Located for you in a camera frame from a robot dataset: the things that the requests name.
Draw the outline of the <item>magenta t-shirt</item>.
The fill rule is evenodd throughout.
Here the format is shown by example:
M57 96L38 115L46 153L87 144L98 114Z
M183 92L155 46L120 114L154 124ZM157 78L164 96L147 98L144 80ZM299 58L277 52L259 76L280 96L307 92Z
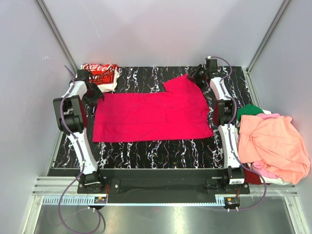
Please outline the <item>magenta t-shirt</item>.
M93 142L189 140L213 136L210 108L188 75L158 93L105 93L97 103Z

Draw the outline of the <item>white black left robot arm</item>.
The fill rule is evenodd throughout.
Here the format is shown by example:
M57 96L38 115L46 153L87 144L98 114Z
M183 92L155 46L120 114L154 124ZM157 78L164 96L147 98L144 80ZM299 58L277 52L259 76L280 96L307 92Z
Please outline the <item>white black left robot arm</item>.
M99 190L104 187L105 182L88 141L88 119L82 100L96 106L103 93L96 84L90 82L90 71L80 69L76 75L70 75L68 90L62 97L53 100L57 125L69 137L79 161L79 187Z

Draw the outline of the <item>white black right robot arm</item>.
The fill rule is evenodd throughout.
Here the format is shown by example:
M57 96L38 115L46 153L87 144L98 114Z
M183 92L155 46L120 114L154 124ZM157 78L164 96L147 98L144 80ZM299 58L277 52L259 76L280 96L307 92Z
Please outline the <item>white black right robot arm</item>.
M226 88L225 79L229 78L233 72L222 76L218 71L218 60L229 63L217 56L208 56L205 58L204 65L198 65L189 76L188 79L196 85L201 82L207 82L216 98L216 106L214 111L214 124L217 126L222 140L224 153L224 169L225 175L221 179L222 184L230 186L242 185L245 182L244 168L238 159L238 149L235 141L235 123L237 117L237 103Z

